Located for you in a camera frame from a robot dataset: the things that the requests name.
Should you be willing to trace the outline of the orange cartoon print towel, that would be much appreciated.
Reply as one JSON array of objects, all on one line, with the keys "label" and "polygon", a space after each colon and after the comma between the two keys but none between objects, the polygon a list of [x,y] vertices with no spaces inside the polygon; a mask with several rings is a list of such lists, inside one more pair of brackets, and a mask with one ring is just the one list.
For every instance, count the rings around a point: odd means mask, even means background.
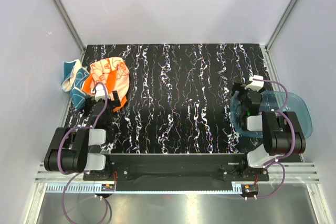
[{"label": "orange cartoon print towel", "polygon": [[127,102],[127,93],[130,86],[129,69],[120,57],[111,57],[92,63],[89,67],[88,78],[81,87],[82,91],[94,95],[93,88],[97,82],[102,82],[107,88],[108,95],[113,101],[113,91],[118,93],[120,106],[113,109],[119,111]]}]

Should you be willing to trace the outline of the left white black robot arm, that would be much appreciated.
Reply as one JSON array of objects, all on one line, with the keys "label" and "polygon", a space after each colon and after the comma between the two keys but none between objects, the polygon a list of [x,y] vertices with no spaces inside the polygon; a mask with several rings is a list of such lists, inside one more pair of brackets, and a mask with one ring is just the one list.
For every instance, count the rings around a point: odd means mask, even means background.
[{"label": "left white black robot arm", "polygon": [[106,158],[102,155],[92,159],[98,161],[96,166],[89,165],[89,146],[106,142],[107,121],[113,110],[121,105],[118,93],[113,91],[112,95],[113,101],[101,100],[92,106],[90,116],[92,126],[56,128],[44,158],[45,170],[64,174],[95,170],[95,174],[103,180],[113,175],[112,165],[106,163]]}]

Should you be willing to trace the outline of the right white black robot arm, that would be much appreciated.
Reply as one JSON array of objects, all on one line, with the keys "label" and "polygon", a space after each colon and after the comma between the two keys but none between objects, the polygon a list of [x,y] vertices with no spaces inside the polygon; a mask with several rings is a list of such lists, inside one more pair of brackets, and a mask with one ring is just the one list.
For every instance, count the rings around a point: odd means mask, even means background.
[{"label": "right white black robot arm", "polygon": [[244,180],[256,176],[257,169],[302,154],[312,131],[304,101],[287,89],[267,91],[265,83],[267,80],[254,76],[247,84],[236,82],[232,87],[230,117],[235,131],[262,140],[259,147],[245,154],[238,167]]}]

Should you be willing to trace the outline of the blue translucent plastic tray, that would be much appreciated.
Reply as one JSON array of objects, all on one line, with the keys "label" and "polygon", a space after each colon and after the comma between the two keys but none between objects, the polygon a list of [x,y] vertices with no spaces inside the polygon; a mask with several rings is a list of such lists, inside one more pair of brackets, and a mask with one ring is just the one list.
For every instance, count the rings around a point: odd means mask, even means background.
[{"label": "blue translucent plastic tray", "polygon": [[[283,105],[286,99],[286,94],[279,91],[264,91],[262,93],[262,102],[259,108],[259,114],[262,111],[272,111],[279,109]],[[305,138],[310,137],[312,133],[312,121],[309,114],[309,110],[304,100],[294,93],[289,93],[289,99],[286,106],[283,108],[283,113],[287,111],[295,112],[300,123],[302,132]],[[240,125],[239,115],[241,114],[240,101],[238,100],[238,94],[235,93],[230,101],[230,115],[232,124],[237,133],[242,136],[252,138],[262,138],[263,130],[261,119],[258,119],[253,123],[252,130],[244,129]]]}]

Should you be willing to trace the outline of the teal and cream towel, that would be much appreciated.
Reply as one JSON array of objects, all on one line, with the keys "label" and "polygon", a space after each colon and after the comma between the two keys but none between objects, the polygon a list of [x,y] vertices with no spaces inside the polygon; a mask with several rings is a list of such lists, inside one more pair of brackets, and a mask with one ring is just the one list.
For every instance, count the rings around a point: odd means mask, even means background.
[{"label": "teal and cream towel", "polygon": [[82,90],[82,87],[89,77],[89,71],[77,59],[64,62],[63,75],[61,89],[64,92],[69,92],[73,108],[80,110],[86,102],[87,94]]}]

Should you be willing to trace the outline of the left small connector board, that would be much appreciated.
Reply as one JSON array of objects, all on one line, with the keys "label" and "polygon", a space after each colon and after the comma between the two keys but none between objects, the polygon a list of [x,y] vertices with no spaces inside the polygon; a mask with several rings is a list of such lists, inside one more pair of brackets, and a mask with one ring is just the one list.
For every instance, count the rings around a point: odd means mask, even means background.
[{"label": "left small connector board", "polygon": [[101,191],[115,191],[115,184],[102,184]]}]

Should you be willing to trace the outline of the small connector board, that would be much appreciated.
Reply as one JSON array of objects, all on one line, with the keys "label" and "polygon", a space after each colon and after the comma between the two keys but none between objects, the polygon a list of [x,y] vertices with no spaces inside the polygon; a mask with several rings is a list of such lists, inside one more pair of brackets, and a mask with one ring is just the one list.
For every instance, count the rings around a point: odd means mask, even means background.
[{"label": "small connector board", "polygon": [[101,191],[115,191],[115,184],[102,184]]},{"label": "small connector board", "polygon": [[244,185],[242,192],[244,195],[247,195],[248,197],[252,197],[253,195],[258,195],[259,186],[258,184]]}]

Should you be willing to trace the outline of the right small connector board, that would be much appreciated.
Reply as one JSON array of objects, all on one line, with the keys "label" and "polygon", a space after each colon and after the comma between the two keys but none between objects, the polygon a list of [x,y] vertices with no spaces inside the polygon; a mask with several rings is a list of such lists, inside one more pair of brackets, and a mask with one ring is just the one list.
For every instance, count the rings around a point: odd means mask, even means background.
[{"label": "right small connector board", "polygon": [[259,186],[258,184],[244,185],[242,192],[244,195],[247,195],[248,197],[252,197],[253,195],[258,195]]}]

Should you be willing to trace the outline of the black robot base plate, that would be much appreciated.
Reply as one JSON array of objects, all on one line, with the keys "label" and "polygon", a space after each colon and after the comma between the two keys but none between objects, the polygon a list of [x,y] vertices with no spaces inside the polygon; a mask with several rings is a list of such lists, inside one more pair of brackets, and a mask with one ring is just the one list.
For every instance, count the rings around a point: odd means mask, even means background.
[{"label": "black robot base plate", "polygon": [[269,181],[268,172],[249,168],[243,154],[111,154],[88,182],[116,181],[121,194],[240,194],[242,184]]}]

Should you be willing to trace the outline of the aluminium front rail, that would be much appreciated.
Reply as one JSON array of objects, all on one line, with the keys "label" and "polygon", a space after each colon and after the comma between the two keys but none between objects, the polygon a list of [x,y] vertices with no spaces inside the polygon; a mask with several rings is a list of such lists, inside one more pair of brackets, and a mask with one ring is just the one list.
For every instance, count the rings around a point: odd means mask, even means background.
[{"label": "aluminium front rail", "polygon": [[[319,184],[319,177],[313,163],[283,163],[285,167],[284,183],[288,184]],[[35,177],[36,183],[65,183],[73,175],[63,175],[60,172],[48,172],[41,164]],[[268,178],[258,176],[260,184],[280,183],[282,179],[282,169],[278,165],[268,168],[268,173],[264,175]]]}]

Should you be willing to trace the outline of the right aluminium frame post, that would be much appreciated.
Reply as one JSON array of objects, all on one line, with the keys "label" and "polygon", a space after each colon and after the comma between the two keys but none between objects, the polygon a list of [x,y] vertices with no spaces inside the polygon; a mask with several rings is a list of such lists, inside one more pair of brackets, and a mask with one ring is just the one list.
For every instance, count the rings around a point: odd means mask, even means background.
[{"label": "right aluminium frame post", "polygon": [[284,27],[286,21],[290,17],[292,11],[294,10],[295,6],[298,4],[299,0],[290,0],[289,3],[287,4],[285,11],[283,12],[279,22],[277,23],[274,31],[272,32],[269,40],[265,44],[265,50],[267,52],[270,51],[272,48],[273,44],[275,43],[277,37],[279,36],[282,28]]}]

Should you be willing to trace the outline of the aluminium frame post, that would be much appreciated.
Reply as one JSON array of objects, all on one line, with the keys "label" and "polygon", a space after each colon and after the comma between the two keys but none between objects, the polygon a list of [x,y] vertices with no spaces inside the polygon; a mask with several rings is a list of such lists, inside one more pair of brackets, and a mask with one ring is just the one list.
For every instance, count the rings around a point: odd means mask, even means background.
[{"label": "aluminium frame post", "polygon": [[279,22],[277,23],[274,31],[272,32],[269,40],[265,44],[265,50],[267,52],[270,51],[272,48],[273,44],[275,43],[277,37],[279,36],[282,28],[284,27],[286,21],[290,17],[292,11],[294,10],[295,6],[298,4],[299,0],[290,0],[289,3],[287,4],[285,11],[283,12]]},{"label": "aluminium frame post", "polygon": [[76,31],[73,22],[70,19],[70,16],[68,15],[62,0],[52,0],[61,19],[63,20],[63,22],[65,23],[68,31],[70,32],[76,46],[78,47],[78,49],[80,50],[80,52],[83,54],[85,52],[86,46],[84,45],[84,43],[82,42],[78,32]]}]

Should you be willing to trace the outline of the left aluminium frame post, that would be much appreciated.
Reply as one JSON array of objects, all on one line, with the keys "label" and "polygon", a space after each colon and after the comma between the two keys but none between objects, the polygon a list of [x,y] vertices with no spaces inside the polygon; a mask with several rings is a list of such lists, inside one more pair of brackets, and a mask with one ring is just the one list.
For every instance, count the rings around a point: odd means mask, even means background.
[{"label": "left aluminium frame post", "polygon": [[78,49],[80,50],[80,52],[83,54],[85,52],[86,46],[84,45],[84,43],[82,42],[78,32],[76,31],[73,22],[70,19],[70,16],[68,15],[62,0],[52,0],[61,19],[63,20],[63,22],[65,23],[68,31],[70,32],[76,46],[78,47]]}]

